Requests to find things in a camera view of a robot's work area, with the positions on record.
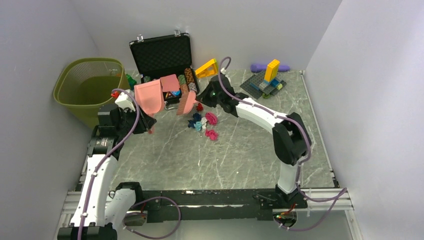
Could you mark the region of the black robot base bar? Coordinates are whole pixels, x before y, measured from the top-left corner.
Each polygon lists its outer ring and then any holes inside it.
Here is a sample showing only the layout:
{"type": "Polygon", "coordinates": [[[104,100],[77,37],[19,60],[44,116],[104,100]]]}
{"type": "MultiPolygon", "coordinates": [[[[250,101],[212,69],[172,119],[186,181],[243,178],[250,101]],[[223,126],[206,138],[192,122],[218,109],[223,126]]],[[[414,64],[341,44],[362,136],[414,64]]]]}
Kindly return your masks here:
{"type": "Polygon", "coordinates": [[[148,223],[189,220],[256,219],[271,221],[288,210],[304,210],[298,193],[284,196],[275,188],[213,190],[144,190],[130,213],[146,214],[148,223]]]}

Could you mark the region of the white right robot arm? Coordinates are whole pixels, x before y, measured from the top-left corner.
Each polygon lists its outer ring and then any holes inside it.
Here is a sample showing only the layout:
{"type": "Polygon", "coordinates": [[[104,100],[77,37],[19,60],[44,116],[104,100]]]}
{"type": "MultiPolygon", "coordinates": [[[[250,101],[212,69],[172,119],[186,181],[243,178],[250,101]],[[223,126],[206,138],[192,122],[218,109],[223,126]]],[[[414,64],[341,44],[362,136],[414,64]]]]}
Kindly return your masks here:
{"type": "Polygon", "coordinates": [[[285,114],[272,110],[247,94],[235,92],[222,73],[209,81],[196,100],[211,108],[220,106],[226,113],[248,120],[272,135],[274,152],[281,162],[276,203],[282,208],[293,204],[300,166],[310,157],[312,144],[301,116],[296,112],[285,114]]]}

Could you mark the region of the pink hand brush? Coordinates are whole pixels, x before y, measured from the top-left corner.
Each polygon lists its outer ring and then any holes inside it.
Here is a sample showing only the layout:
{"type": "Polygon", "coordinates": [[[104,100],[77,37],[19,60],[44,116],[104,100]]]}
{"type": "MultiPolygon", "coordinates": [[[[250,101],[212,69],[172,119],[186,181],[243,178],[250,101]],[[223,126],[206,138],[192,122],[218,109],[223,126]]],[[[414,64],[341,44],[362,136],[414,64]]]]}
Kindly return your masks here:
{"type": "Polygon", "coordinates": [[[195,103],[197,103],[195,92],[189,91],[183,93],[179,100],[179,105],[176,114],[179,116],[190,113],[195,103]]]}

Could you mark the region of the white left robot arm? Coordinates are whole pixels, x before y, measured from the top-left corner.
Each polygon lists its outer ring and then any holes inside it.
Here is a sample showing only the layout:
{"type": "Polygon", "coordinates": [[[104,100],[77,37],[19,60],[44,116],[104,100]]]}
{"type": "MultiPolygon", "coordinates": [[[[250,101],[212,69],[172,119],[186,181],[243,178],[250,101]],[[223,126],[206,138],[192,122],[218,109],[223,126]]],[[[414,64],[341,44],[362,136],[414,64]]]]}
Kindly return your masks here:
{"type": "Polygon", "coordinates": [[[156,119],[139,106],[120,107],[115,103],[103,105],[97,118],[87,146],[81,196],[69,225],[59,228],[59,240],[116,240],[126,212],[144,203],[141,185],[134,181],[120,183],[110,203],[107,199],[124,141],[131,134],[148,132],[156,119]]]}

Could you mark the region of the pink plastic dustpan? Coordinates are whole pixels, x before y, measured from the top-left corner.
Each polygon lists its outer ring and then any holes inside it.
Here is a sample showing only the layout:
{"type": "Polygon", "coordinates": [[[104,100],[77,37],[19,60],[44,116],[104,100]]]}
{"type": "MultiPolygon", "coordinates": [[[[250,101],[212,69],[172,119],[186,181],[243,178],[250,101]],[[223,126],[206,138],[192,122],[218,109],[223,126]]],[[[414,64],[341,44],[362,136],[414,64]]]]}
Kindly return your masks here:
{"type": "Polygon", "coordinates": [[[165,108],[162,84],[159,79],[135,85],[134,94],[138,105],[149,117],[153,118],[165,108]]]}

